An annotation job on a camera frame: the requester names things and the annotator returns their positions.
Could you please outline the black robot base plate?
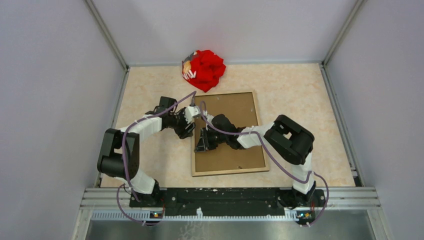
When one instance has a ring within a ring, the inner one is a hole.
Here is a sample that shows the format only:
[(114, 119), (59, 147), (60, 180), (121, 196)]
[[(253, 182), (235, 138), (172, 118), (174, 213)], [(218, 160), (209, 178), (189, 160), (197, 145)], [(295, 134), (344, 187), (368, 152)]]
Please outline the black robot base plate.
[(294, 196), (292, 188), (158, 188), (153, 194), (131, 196), (130, 208), (164, 209), (166, 217), (195, 216), (198, 211), (206, 217), (266, 217), (283, 216), (296, 208), (323, 207), (325, 193), (316, 189), (310, 201)]

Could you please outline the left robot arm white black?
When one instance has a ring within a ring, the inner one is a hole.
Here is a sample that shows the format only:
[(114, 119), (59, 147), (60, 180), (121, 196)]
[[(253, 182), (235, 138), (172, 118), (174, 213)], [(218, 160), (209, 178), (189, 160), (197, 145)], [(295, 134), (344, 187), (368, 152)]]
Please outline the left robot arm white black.
[(97, 161), (97, 170), (111, 178), (122, 181), (149, 207), (160, 202), (157, 182), (140, 169), (140, 143), (164, 129), (173, 129), (180, 139), (193, 136), (194, 119), (200, 109), (191, 102), (177, 109), (179, 101), (162, 96), (159, 104), (140, 119), (120, 129), (105, 131)]

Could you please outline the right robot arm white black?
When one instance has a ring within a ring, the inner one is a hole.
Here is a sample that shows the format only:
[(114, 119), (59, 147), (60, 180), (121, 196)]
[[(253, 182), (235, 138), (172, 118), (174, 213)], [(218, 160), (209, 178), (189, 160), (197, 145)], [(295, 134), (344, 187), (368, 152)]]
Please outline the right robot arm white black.
[(286, 115), (265, 125), (236, 127), (224, 115), (204, 116), (206, 124), (194, 148), (196, 153), (215, 150), (227, 144), (234, 150), (247, 150), (261, 146), (267, 154), (270, 145), (283, 160), (294, 166), (288, 176), (293, 179), (293, 200), (307, 206), (314, 198), (316, 181), (312, 176), (313, 134)]

